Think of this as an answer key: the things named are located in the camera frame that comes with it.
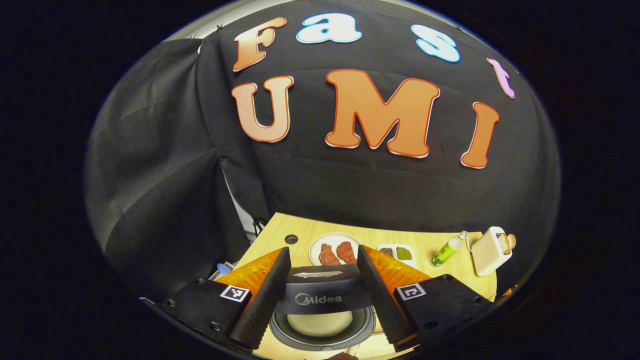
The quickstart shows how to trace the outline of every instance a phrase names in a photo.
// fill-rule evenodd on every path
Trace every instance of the blue object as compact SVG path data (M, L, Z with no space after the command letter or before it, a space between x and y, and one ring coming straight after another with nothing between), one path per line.
M221 275L227 275L231 272L231 269L224 264L218 264L218 271L220 271Z

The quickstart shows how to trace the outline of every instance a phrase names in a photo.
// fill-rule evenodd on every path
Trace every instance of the rice cooker lid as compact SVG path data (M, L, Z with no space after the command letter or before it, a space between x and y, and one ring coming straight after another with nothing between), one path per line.
M355 264L291 268L276 313L326 314L372 306Z

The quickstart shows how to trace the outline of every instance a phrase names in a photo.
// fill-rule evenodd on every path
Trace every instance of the pink letter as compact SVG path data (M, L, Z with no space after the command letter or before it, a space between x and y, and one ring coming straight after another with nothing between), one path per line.
M507 94L507 96L512 99L516 97L516 93L513 91L512 88L509 87L509 81L507 80L509 79L509 74L507 74L507 72L504 71L504 69L500 66L500 63L495 61L494 59L489 59L489 58L487 58L486 61L488 61L491 65L493 65L495 74L498 76L498 82L500 83L500 86L502 87L502 90L504 91L504 93Z

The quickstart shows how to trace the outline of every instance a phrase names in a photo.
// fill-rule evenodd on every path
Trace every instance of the screw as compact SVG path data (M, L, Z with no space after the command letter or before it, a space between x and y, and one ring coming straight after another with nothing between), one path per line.
M218 322L210 322L209 323L209 327L215 331L220 331L222 330L222 325L220 325L220 323Z

